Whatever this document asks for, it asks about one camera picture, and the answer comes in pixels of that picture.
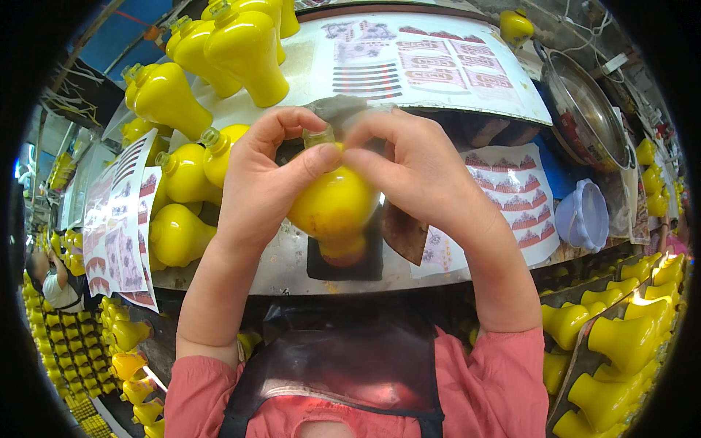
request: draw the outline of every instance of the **metal pot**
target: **metal pot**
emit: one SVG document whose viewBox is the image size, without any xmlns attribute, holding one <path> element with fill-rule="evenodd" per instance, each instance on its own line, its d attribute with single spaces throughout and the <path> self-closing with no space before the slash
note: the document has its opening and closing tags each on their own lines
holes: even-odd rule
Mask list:
<svg viewBox="0 0 701 438">
<path fill-rule="evenodd" d="M 539 41 L 533 46 L 543 60 L 545 105 L 567 153 L 600 172 L 629 168 L 632 151 L 623 126 L 594 79 L 563 52 L 544 49 Z"/>
</svg>

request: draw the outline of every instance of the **hand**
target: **hand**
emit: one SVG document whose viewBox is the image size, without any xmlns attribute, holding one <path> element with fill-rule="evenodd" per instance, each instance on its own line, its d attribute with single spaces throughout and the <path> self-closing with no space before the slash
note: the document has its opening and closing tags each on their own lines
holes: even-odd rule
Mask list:
<svg viewBox="0 0 701 438">
<path fill-rule="evenodd" d="M 326 122 L 301 107 L 270 109 L 251 126 L 231 149 L 215 239 L 262 252 L 297 195 L 341 157 L 333 144 L 319 144 L 279 167 L 275 151 L 284 139 L 301 137 L 302 128 L 325 127 Z"/>
<path fill-rule="evenodd" d="M 385 157 L 362 147 L 368 139 L 387 140 Z M 380 189 L 411 216 L 455 238 L 456 230 L 482 234 L 499 211 L 475 183 L 440 125 L 399 109 L 370 112 L 346 135 L 344 164 Z M 474 224 L 466 219 L 483 214 Z"/>
</svg>

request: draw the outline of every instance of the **white shirt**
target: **white shirt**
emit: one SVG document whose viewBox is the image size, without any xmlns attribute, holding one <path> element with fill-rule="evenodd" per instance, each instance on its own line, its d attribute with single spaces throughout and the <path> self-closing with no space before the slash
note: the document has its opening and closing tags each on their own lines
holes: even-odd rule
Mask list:
<svg viewBox="0 0 701 438">
<path fill-rule="evenodd" d="M 58 285 L 58 278 L 56 274 L 47 275 L 41 288 L 43 290 L 44 298 L 46 298 L 49 304 L 54 308 L 68 306 L 70 303 L 73 303 L 78 299 L 78 294 L 68 283 L 66 283 L 66 287 L 61 289 L 61 286 Z M 81 296 L 79 303 L 77 303 L 75 306 L 62 309 L 62 312 L 80 312 L 81 310 L 84 310 L 83 298 L 84 297 Z"/>
</svg>

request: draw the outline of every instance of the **forearm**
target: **forearm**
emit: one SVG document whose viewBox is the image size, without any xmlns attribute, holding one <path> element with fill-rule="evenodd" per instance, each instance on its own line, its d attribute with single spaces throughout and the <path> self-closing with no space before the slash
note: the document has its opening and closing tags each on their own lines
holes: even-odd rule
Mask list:
<svg viewBox="0 0 701 438">
<path fill-rule="evenodd" d="M 66 271 L 66 267 L 63 266 L 63 263 L 60 261 L 60 259 L 58 259 L 58 257 L 52 258 L 51 261 L 56 267 L 56 280 L 58 281 L 58 286 L 63 289 L 66 287 L 66 284 L 68 284 L 68 271 Z"/>
<path fill-rule="evenodd" d="M 486 196 L 472 199 L 452 237 L 465 250 L 480 325 L 499 332 L 540 327 L 538 292 L 508 222 Z"/>
<path fill-rule="evenodd" d="M 218 235 L 212 239 L 185 295 L 178 321 L 179 341 L 212 348 L 228 348 L 236 342 L 261 252 L 236 248 L 222 240 Z M 180 344 L 178 357 L 191 355 L 191 348 Z"/>
<path fill-rule="evenodd" d="M 658 252 L 665 252 L 667 249 L 667 233 L 669 233 L 669 226 L 662 224 L 660 227 L 660 242 L 658 243 Z"/>
</svg>

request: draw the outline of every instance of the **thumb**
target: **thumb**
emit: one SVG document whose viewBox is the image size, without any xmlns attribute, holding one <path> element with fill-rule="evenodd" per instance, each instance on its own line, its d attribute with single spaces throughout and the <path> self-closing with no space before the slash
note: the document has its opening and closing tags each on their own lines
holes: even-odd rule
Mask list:
<svg viewBox="0 0 701 438">
<path fill-rule="evenodd" d="M 347 149 L 343 152 L 343 164 L 347 165 L 386 195 L 404 178 L 402 166 L 366 149 Z"/>
<path fill-rule="evenodd" d="M 300 191 L 325 172 L 333 170 L 341 159 L 341 151 L 333 143 L 322 143 L 302 151 L 280 168 L 285 185 Z"/>
</svg>

